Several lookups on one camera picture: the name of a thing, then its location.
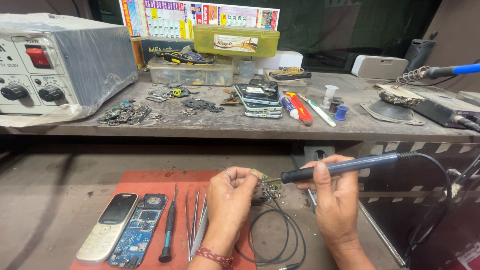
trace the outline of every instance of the calendar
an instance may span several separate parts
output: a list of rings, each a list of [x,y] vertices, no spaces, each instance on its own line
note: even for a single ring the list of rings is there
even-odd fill
[[[276,30],[279,9],[186,1],[119,0],[131,35],[193,38],[195,24],[257,27]]]

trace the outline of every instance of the wrist thread bracelet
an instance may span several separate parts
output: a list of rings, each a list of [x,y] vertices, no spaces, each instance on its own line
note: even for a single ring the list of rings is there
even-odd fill
[[[204,258],[216,261],[222,267],[232,267],[233,266],[233,257],[222,256],[213,253],[210,249],[200,246],[196,251],[195,255],[202,256]]]

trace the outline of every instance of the blue phone motherboard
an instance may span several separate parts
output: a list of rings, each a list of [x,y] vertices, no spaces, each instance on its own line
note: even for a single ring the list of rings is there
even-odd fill
[[[137,209],[108,259],[111,266],[136,268],[142,262],[167,200],[165,194],[145,194],[139,201]]]

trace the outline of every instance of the screwdriver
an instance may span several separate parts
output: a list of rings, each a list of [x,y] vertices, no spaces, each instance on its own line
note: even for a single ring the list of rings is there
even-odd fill
[[[172,260],[172,255],[170,254],[170,239],[173,233],[173,224],[175,223],[175,197],[178,192],[179,189],[177,188],[177,184],[175,184],[175,193],[173,194],[172,203],[168,209],[167,224],[165,225],[165,244],[162,249],[162,255],[158,256],[158,261],[160,262],[169,262]]]
[[[355,160],[330,163],[327,164],[327,168],[330,174],[353,172],[361,169],[372,168],[383,164],[397,162],[399,160],[412,159],[417,157],[417,155],[418,154],[416,151],[383,154],[373,157],[364,157]],[[291,182],[313,179],[313,168],[314,167],[308,167],[294,171],[282,172],[280,178],[265,180],[263,181],[263,183],[282,181],[282,183],[287,184]]]

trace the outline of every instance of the phone screen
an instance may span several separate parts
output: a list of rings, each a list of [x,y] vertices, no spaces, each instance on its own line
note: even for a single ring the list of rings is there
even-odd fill
[[[135,194],[117,194],[98,219],[101,224],[117,224],[125,220],[137,199]]]

